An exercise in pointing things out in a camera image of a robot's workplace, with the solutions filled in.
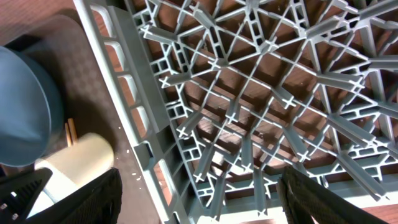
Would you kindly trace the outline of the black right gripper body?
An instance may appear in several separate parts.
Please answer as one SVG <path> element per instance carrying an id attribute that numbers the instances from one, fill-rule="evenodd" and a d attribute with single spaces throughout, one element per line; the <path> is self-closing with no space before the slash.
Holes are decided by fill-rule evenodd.
<path id="1" fill-rule="evenodd" d="M 52 174 L 43 168 L 1 177 L 1 218 L 27 218 Z"/>

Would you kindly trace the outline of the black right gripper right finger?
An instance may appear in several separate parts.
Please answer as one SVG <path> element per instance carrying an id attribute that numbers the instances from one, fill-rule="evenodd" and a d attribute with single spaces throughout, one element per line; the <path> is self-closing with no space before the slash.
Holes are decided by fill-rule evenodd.
<path id="1" fill-rule="evenodd" d="M 288 223 L 384 223 L 293 167 L 285 167 L 277 193 Z"/>

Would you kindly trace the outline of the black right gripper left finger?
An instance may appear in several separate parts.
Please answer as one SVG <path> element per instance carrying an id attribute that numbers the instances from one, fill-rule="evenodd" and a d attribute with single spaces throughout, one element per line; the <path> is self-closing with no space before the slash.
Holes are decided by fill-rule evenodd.
<path id="1" fill-rule="evenodd" d="M 111 168 L 51 207 L 24 220 L 28 224 L 116 224 L 121 211 L 123 184 Z"/>

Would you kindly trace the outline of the cream white cup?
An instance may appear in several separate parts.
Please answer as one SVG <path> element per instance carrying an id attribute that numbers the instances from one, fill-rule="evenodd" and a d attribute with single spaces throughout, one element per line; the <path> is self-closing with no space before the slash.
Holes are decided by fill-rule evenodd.
<path id="1" fill-rule="evenodd" d="M 39 194 L 28 217 L 46 210 L 96 179 L 113 166 L 114 151 L 102 136 L 88 133 L 76 143 L 37 159 L 34 169 L 50 169 L 52 176 Z"/>

